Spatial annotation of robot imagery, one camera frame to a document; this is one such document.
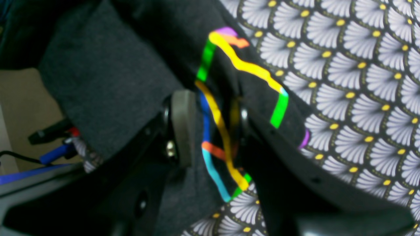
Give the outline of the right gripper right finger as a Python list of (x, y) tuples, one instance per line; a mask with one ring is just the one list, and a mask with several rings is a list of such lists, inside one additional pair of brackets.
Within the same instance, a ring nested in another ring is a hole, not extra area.
[(249, 122), (248, 109), (244, 105), (240, 105), (238, 134), (240, 145), (247, 145), (252, 134), (252, 130)]

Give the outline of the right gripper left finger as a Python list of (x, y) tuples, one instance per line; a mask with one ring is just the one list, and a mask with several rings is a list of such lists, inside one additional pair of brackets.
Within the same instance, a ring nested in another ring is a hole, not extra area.
[(195, 113), (195, 93), (190, 90), (177, 90), (164, 101), (165, 153), (171, 162), (181, 168), (193, 166)]

